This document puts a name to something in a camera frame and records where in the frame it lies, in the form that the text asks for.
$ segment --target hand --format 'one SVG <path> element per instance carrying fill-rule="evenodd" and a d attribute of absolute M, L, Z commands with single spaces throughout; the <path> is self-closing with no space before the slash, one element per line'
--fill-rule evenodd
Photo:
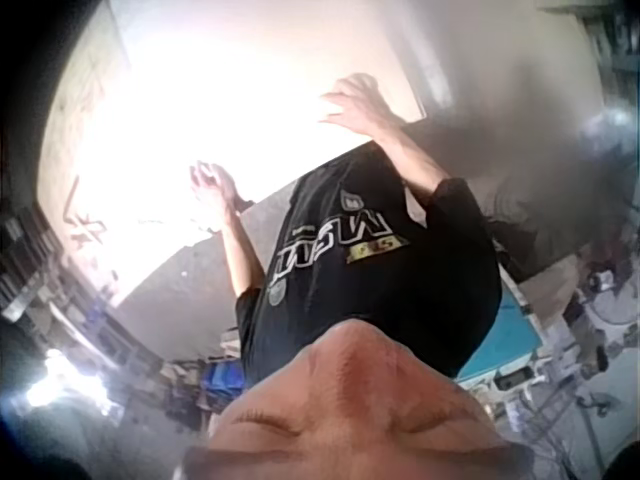
<path fill-rule="evenodd" d="M 214 164 L 198 162 L 191 170 L 191 189 L 198 201 L 223 224 L 235 214 L 236 186 L 227 171 Z"/>
<path fill-rule="evenodd" d="M 341 125 L 373 139 L 405 123 L 382 98 L 376 79 L 366 73 L 338 80 L 333 91 L 320 98 L 343 108 L 342 113 L 328 115 L 323 122 Z"/>

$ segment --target nose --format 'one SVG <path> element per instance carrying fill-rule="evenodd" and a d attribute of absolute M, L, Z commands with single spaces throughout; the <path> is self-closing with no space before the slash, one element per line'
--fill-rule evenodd
<path fill-rule="evenodd" d="M 402 349 L 373 325 L 348 320 L 309 350 L 313 408 L 323 424 L 341 424 L 351 436 L 371 437 L 392 424 Z"/>

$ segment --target person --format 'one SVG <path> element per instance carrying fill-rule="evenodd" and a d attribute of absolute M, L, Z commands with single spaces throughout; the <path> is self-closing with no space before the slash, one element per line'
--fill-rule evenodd
<path fill-rule="evenodd" d="M 339 80 L 329 124 L 373 142 L 299 180 L 263 271 L 232 179 L 192 171 L 221 220 L 248 389 L 187 478 L 514 478 L 504 441 L 451 379 L 491 328 L 501 280 L 466 183 L 403 131 L 375 79 Z M 405 186 L 426 211 L 407 213 Z"/>

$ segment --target black t-shirt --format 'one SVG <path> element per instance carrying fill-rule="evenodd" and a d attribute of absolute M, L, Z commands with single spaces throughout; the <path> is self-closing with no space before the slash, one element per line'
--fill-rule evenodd
<path fill-rule="evenodd" d="M 495 320 L 498 265 L 463 180 L 443 181 L 423 207 L 427 228 L 409 217 L 401 178 L 374 144 L 298 182 L 264 288 L 236 304 L 248 386 L 348 318 L 458 373 Z"/>

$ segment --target teal object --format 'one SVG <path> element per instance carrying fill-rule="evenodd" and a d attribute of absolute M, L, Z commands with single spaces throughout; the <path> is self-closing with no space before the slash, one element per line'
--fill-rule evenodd
<path fill-rule="evenodd" d="M 463 382 L 496 370 L 535 351 L 542 342 L 529 319 L 522 313 L 511 290 L 502 284 L 502 302 L 496 321 L 456 378 Z"/>

